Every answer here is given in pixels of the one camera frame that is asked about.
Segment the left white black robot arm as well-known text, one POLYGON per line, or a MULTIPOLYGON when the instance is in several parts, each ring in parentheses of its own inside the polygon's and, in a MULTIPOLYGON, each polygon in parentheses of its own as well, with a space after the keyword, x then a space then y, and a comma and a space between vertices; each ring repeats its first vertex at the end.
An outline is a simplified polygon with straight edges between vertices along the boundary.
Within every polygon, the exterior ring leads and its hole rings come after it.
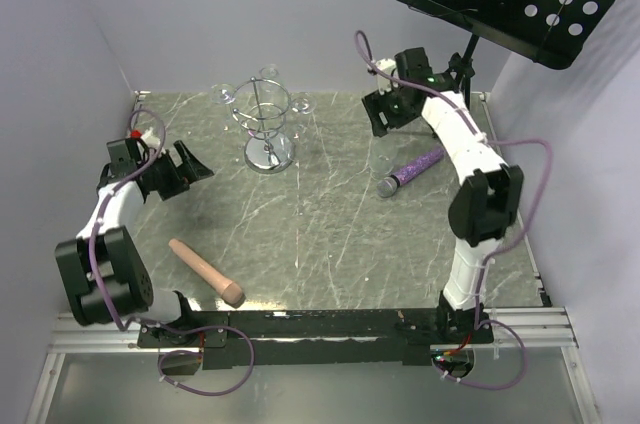
POLYGON ((115 318, 140 317, 162 322, 163 336, 176 346, 193 341, 196 319, 178 291, 154 291, 150 275, 135 247, 129 227, 155 192, 168 200, 214 172, 178 140, 181 159, 175 164, 167 150, 153 163, 152 149, 141 138, 107 144, 110 162, 100 174, 98 202, 76 237, 59 243, 55 259, 76 322, 109 324, 115 318))

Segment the clear wine glass front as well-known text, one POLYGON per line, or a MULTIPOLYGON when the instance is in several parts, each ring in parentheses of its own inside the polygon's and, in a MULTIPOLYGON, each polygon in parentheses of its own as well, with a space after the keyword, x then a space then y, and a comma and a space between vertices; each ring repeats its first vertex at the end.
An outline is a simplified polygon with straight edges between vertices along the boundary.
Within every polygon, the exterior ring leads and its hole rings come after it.
POLYGON ((392 135, 373 139, 368 164, 370 173, 376 178, 390 174, 395 166, 399 146, 392 135))

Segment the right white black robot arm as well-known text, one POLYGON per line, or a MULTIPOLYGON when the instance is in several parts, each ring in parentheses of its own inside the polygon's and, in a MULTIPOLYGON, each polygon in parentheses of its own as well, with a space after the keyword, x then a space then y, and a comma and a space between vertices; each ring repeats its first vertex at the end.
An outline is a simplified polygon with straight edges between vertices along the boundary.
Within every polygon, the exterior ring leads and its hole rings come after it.
POLYGON ((364 53, 376 91, 363 99, 372 132, 385 136, 417 118, 439 139, 454 166, 459 188, 448 221, 455 236, 452 267, 436 310, 436 329, 448 342, 474 332, 481 320, 486 274, 517 217, 522 170, 494 151, 470 112, 468 79, 432 72, 421 48, 392 59, 364 53))

